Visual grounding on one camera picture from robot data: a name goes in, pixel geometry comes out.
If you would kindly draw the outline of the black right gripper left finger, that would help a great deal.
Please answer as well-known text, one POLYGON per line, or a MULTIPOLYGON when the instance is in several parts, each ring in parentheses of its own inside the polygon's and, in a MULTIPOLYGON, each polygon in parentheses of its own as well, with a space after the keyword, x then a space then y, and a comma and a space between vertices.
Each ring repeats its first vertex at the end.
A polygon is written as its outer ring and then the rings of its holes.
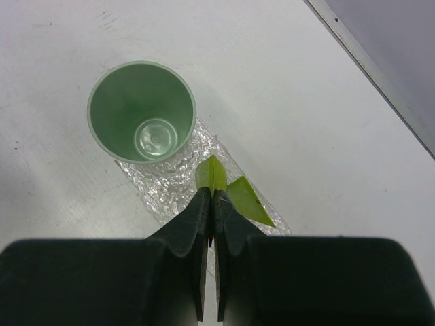
POLYGON ((1 252, 2 325, 197 325, 211 192, 144 239, 25 239, 1 252))

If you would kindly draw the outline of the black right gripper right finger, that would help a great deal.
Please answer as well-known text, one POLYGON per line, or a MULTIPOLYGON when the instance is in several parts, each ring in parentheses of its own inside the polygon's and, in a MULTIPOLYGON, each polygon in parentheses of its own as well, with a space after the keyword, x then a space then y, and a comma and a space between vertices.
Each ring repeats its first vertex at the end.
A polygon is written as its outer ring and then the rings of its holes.
POLYGON ((433 325, 405 248, 388 238, 268 236, 213 197, 217 317, 225 325, 433 325))

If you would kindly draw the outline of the large clear textured tray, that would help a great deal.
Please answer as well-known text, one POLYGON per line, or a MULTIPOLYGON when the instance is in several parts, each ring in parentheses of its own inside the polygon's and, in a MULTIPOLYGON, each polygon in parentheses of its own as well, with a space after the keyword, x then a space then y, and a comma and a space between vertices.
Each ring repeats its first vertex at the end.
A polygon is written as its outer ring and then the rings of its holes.
POLYGON ((200 187, 223 189, 225 183, 246 180, 226 148, 200 120, 196 121, 190 140, 168 160, 155 164, 117 160, 116 164, 160 225, 184 210, 200 187))

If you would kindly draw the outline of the green plastic cup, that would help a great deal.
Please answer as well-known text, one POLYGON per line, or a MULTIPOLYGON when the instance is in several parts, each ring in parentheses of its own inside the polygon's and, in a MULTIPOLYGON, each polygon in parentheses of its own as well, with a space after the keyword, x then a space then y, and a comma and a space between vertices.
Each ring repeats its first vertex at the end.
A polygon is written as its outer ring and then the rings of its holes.
POLYGON ((100 148, 130 164, 174 156, 192 136, 196 116, 183 78, 150 61, 112 67, 95 84, 87 105, 88 126, 100 148))

